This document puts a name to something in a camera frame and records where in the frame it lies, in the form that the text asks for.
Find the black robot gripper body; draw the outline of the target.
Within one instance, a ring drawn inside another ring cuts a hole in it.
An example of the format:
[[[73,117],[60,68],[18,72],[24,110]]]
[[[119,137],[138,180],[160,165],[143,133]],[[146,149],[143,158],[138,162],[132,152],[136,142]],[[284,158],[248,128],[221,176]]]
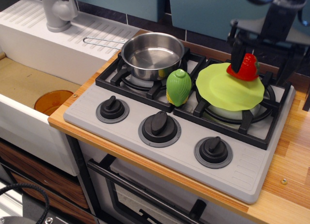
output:
[[[256,5],[269,4],[264,18],[256,20],[233,19],[228,42],[233,46],[236,39],[244,44],[256,48],[263,42],[277,44],[289,43],[292,45],[309,46],[310,37],[293,28],[298,21],[308,27],[309,22],[302,19],[302,11],[307,0],[248,0]]]

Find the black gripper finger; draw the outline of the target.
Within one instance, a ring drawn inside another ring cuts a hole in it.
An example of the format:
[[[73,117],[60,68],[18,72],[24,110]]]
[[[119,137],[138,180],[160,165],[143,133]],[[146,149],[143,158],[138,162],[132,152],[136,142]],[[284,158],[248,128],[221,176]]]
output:
[[[244,56],[246,53],[246,45],[239,39],[236,39],[232,46],[231,66],[235,73],[238,73]]]
[[[301,66],[304,48],[286,48],[280,51],[283,61],[279,67],[276,85],[284,85],[289,77]]]

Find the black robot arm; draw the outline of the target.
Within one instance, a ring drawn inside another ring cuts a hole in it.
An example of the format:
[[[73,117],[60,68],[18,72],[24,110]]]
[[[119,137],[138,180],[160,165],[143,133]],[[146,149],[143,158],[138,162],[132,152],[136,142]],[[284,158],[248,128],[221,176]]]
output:
[[[238,78],[245,80],[241,73],[242,63],[248,47],[285,57],[279,68],[276,84],[283,85],[301,67],[310,65],[310,37],[293,28],[295,19],[308,27],[302,19],[307,0],[248,0],[256,5],[269,5],[265,17],[256,20],[231,20],[228,43],[232,46],[231,70]]]

